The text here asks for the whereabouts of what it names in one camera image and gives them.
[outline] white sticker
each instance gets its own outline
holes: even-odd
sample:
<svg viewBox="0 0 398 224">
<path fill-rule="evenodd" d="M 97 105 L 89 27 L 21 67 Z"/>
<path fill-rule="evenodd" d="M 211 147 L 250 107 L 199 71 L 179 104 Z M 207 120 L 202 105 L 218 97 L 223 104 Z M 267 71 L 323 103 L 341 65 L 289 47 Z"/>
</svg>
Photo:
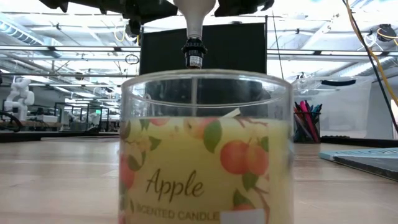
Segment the white sticker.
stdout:
<svg viewBox="0 0 398 224">
<path fill-rule="evenodd" d="M 189 66 L 201 67 L 203 59 L 198 56 L 191 56 Z"/>
<path fill-rule="evenodd" d="M 263 209 L 221 212 L 220 224 L 264 224 L 266 216 Z"/>
</svg>

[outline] ceiling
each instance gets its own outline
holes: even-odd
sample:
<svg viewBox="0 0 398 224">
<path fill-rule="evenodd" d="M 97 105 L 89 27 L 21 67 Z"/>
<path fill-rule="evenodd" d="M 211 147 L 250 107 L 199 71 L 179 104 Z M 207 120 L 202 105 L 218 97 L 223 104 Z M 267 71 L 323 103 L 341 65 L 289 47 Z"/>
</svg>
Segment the ceiling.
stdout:
<svg viewBox="0 0 398 224">
<path fill-rule="evenodd" d="M 398 1 L 352 0 L 351 2 L 353 2 L 354 16 L 363 34 L 368 34 L 371 29 L 377 28 L 379 24 L 392 24 L 392 27 L 398 30 L 398 19 L 392 16 L 398 8 Z M 120 14 L 113 12 L 101 15 L 99 9 L 70 4 L 68 12 L 65 14 L 60 9 L 47 8 L 39 0 L 2 0 L 0 1 L 0 11 L 3 16 L 19 27 L 26 29 L 32 35 L 50 41 L 49 43 L 53 45 L 137 47 L 133 42 L 134 38 L 128 37 L 124 33 L 127 20 L 123 19 Z M 273 26 L 274 21 L 270 17 L 267 36 L 269 49 L 276 49 L 276 40 L 278 40 L 280 49 L 363 50 L 352 31 L 343 3 L 335 0 L 275 0 L 274 6 L 266 12 L 259 11 L 255 14 L 237 17 L 215 18 L 208 16 L 204 25 L 227 24 L 233 21 L 243 23 L 264 22 L 264 16 L 271 16 L 272 13 L 275 15 L 275 27 Z M 175 17 L 147 23 L 144 27 L 146 32 L 157 32 L 185 26 L 185 19 L 179 14 Z M 393 41 L 380 42 L 375 39 L 374 34 L 368 37 L 368 43 L 373 50 L 398 51 L 398 47 Z M 0 32 L 0 45 L 26 44 Z M 49 70 L 56 70 L 60 76 L 49 78 L 54 83 L 120 85 L 127 78 L 106 78 L 106 76 L 137 75 L 139 70 L 139 64 L 130 65 L 124 61 L 126 55 L 130 54 L 127 52 L 64 52 L 54 62 L 51 60 L 51 56 L 43 56 L 32 51 L 8 51 L 8 53 Z M 82 60 L 82 58 L 87 57 L 92 58 L 92 60 Z M 297 75 L 329 76 L 357 64 L 356 61 L 339 57 L 331 58 L 329 61 L 320 61 L 317 58 L 306 60 L 294 56 L 283 59 L 282 70 L 284 78 L 292 82 Z M 277 58 L 269 58 L 267 66 L 269 75 L 282 76 Z M 8 56 L 1 54 L 0 68 L 8 72 L 27 72 L 30 70 L 43 73 L 43 69 L 37 68 L 35 65 L 10 60 Z M 396 65 L 387 68 L 387 74 L 393 75 L 395 72 Z M 103 75 L 104 77 L 86 77 L 84 80 L 78 81 L 73 77 L 62 76 L 63 74 L 75 73 Z M 77 91 L 76 88 L 65 87 L 64 89 Z M 113 93 L 104 93 L 100 88 L 80 87 L 79 89 L 79 91 L 93 93 L 103 98 L 114 97 L 121 92 L 119 87 L 112 87 Z"/>
</svg>

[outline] white robot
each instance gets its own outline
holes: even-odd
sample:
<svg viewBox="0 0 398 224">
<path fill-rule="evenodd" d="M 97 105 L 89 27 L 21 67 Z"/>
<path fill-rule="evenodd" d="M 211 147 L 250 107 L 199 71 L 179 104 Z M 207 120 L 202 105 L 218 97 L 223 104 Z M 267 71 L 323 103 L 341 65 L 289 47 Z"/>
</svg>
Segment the white robot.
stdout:
<svg viewBox="0 0 398 224">
<path fill-rule="evenodd" d="M 4 102 L 4 109 L 8 113 L 12 113 L 13 108 L 18 108 L 17 118 L 19 121 L 26 120 L 27 106 L 33 105 L 35 102 L 35 95 L 29 91 L 30 79 L 17 78 L 16 82 L 11 84 L 11 92 Z"/>
</svg>

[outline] black nozzle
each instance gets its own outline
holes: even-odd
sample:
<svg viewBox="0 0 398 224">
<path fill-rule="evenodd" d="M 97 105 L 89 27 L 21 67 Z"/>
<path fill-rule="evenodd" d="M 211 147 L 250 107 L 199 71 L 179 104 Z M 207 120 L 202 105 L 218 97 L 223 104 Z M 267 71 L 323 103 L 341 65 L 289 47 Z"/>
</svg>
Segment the black nozzle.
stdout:
<svg viewBox="0 0 398 224">
<path fill-rule="evenodd" d="M 198 38 L 189 38 L 182 48 L 185 54 L 185 65 L 187 68 L 202 68 L 203 56 L 207 53 L 203 42 Z"/>
</svg>

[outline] glass candle jar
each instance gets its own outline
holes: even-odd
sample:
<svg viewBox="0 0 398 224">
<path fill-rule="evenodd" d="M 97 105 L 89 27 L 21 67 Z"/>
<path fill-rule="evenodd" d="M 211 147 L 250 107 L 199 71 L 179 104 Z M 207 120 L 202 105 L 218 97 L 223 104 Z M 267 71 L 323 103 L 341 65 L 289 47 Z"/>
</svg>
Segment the glass candle jar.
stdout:
<svg viewBox="0 0 398 224">
<path fill-rule="evenodd" d="M 293 223 L 289 83 L 178 70 L 122 91 L 119 223 Z"/>
</svg>

